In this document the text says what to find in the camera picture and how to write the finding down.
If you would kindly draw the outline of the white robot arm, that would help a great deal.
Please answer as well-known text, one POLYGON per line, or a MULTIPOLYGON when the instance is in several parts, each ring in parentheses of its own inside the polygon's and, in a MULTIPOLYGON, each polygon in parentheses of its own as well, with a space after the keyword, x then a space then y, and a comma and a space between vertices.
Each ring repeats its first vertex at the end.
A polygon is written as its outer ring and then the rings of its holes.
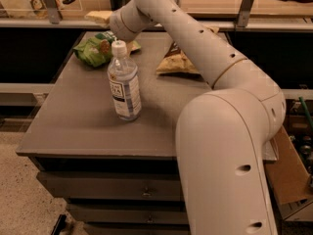
POLYGON ((176 125, 176 154, 192 235, 278 235, 263 152, 281 128, 285 96, 254 62, 180 8, 179 0, 131 0, 106 19, 133 40, 161 24, 210 91, 176 125))

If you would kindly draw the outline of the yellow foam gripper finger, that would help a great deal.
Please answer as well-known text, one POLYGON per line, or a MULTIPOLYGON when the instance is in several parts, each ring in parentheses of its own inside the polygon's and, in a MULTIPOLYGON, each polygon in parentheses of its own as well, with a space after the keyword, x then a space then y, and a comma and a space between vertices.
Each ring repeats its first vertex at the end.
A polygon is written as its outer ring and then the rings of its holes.
POLYGON ((103 28, 108 28, 110 26, 111 15, 112 11, 91 11, 84 18, 103 28))

